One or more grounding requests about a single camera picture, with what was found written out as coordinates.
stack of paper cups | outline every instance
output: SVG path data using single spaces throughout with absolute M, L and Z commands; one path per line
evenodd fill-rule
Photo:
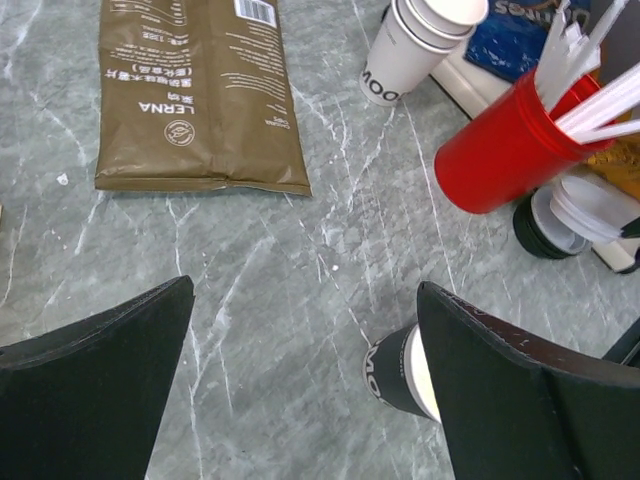
M 488 12 L 487 0 L 392 0 L 360 88 L 372 102 L 393 106 L 470 37 Z

gray marble countertop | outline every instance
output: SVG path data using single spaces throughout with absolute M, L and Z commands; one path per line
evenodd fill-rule
M 367 343 L 415 321 L 421 279 L 592 355 L 638 316 L 637 277 L 536 260 L 512 207 L 447 202 L 433 157 L 463 113 L 431 81 L 395 109 L 358 88 L 383 6 L 281 0 L 305 199 L 96 192 L 99 2 L 0 0 L 0 344 L 191 275 L 151 480 L 453 478 L 443 430 L 361 379 Z

circular logo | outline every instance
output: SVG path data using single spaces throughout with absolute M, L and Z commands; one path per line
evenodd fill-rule
M 164 129 L 164 136 L 171 145 L 186 147 L 196 136 L 196 129 L 189 122 L 174 120 Z

white speck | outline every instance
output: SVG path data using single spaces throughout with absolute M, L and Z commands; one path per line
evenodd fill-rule
M 58 178 L 56 178 L 56 180 L 58 180 L 58 183 L 63 187 L 66 187 L 67 185 L 69 185 L 69 177 L 67 177 L 66 173 L 59 175 Z

blue bag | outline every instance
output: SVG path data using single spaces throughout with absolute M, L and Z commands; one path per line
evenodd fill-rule
M 465 59 L 510 82 L 535 67 L 560 0 L 489 0 Z M 568 24 L 589 22 L 591 0 L 573 0 Z

